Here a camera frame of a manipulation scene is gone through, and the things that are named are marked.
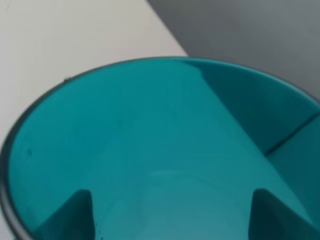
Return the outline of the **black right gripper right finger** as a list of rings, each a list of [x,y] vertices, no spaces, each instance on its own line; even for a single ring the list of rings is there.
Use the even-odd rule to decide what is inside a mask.
[[[250,240],[318,240],[320,232],[266,189],[253,192]]]

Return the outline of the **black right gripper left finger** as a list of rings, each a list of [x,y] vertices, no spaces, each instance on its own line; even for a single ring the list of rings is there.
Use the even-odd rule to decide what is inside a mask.
[[[36,240],[94,240],[93,200],[89,190],[76,191],[35,231]]]

